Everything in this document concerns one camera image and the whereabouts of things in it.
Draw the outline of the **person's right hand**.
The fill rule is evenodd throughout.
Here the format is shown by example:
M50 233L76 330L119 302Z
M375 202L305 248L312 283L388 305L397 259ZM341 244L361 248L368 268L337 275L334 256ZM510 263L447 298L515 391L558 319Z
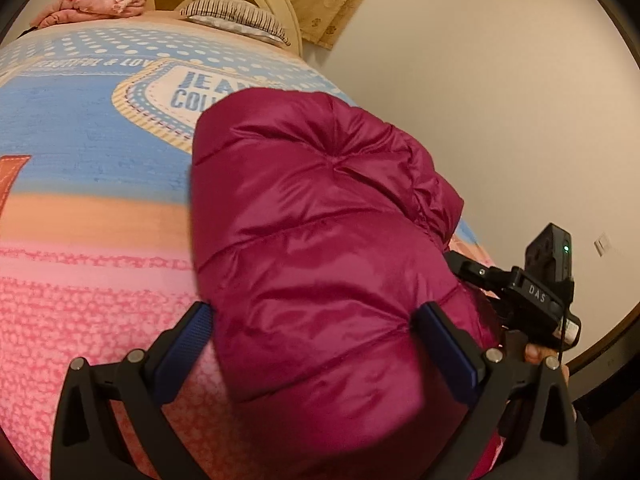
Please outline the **person's right hand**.
M533 365L544 364L548 359L556 359L560 364L565 383L568 384L570 382L570 369L561 362L558 352L536 344L526 344L524 356L525 361Z

